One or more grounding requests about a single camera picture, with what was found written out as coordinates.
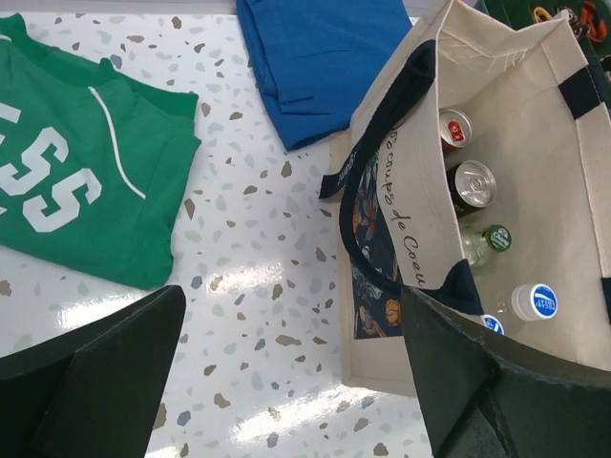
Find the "Pocari Sweat bottle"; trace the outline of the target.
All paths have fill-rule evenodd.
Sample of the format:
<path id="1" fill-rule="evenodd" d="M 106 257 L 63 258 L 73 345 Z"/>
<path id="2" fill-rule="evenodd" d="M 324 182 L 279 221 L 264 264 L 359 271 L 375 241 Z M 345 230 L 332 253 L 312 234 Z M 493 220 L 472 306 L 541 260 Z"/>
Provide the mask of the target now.
<path id="1" fill-rule="evenodd" d="M 505 328 L 497 317 L 490 314 L 484 314 L 481 316 L 481 321 L 482 324 L 489 330 L 500 335 L 505 335 Z"/>
<path id="2" fill-rule="evenodd" d="M 558 309 L 555 291 L 544 283 L 518 285 L 498 302 L 498 310 L 523 322 L 551 320 L 557 315 Z"/>

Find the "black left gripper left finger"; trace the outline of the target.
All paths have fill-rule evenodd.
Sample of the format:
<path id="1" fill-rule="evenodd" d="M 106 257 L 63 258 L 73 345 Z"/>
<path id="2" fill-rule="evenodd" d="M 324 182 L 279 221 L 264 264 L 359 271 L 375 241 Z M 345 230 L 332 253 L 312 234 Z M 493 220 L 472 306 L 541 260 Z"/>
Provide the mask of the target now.
<path id="1" fill-rule="evenodd" d="M 168 285 L 1 360 L 4 457 L 142 457 L 186 309 Z"/>

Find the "beige canvas tote bag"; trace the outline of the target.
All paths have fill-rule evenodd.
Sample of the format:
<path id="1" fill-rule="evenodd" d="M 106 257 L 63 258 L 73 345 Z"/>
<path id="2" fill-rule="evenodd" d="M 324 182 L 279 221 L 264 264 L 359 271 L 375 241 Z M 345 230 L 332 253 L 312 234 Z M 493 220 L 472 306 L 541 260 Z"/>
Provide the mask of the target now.
<path id="1" fill-rule="evenodd" d="M 442 148 L 439 111 L 472 121 L 472 141 Z M 610 366 L 610 110 L 565 11 L 514 30 L 461 1 L 440 1 L 407 33 L 333 143 L 342 378 L 415 393 L 400 290 L 410 286 L 476 322 L 564 360 Z M 447 171 L 485 164 L 495 201 L 458 218 Z M 512 245 L 479 268 L 460 227 L 505 226 Z M 514 287 L 544 283 L 551 319 L 498 310 Z"/>

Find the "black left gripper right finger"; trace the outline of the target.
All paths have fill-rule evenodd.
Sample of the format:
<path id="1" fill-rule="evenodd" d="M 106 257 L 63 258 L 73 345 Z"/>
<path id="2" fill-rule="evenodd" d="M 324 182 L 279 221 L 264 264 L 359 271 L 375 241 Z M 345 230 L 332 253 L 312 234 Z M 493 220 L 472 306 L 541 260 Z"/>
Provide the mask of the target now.
<path id="1" fill-rule="evenodd" d="M 433 456 L 609 456 L 609 372 L 496 334 L 409 287 L 400 305 Z"/>

